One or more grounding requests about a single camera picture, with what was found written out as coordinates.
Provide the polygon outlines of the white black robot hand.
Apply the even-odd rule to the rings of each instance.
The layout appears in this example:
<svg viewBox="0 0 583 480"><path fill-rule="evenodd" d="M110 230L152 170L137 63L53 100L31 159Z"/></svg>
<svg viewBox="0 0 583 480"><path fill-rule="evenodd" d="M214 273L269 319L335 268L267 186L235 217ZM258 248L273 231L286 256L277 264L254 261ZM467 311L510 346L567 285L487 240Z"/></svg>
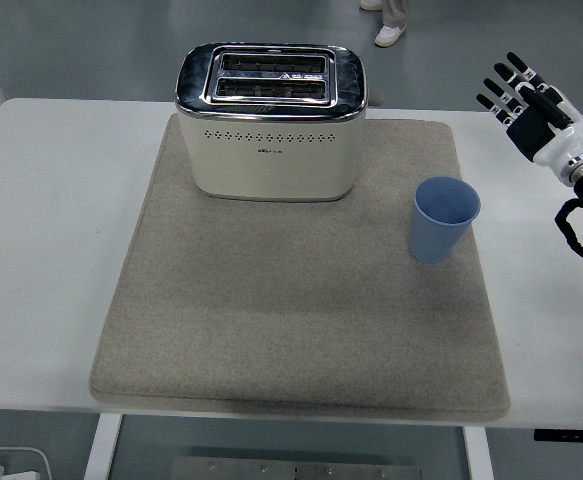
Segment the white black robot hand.
<svg viewBox="0 0 583 480"><path fill-rule="evenodd" d="M477 101L527 160L575 185L583 177L583 115L518 55L509 52L506 58L494 65L500 79L484 80L491 95L479 93Z"/></svg>

